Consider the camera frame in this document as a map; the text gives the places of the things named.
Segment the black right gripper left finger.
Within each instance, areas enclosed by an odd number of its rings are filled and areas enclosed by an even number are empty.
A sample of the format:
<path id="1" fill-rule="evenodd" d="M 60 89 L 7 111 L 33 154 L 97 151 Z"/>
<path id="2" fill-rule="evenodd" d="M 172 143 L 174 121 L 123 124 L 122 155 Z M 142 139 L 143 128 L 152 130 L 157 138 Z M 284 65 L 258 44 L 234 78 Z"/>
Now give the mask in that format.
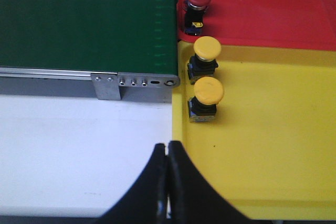
<path id="1" fill-rule="evenodd" d="M 166 171 L 165 145 L 159 143 L 133 185 L 95 223 L 166 223 Z"/>

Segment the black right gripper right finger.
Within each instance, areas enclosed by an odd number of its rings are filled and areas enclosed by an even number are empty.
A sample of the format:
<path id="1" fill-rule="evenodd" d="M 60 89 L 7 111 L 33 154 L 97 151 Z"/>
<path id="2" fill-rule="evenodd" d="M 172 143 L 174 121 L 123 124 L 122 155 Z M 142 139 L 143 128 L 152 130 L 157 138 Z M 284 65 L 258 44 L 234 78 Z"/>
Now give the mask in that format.
<path id="1" fill-rule="evenodd" d="M 180 141 L 169 142 L 168 166 L 172 223 L 254 223 L 208 183 Z"/>

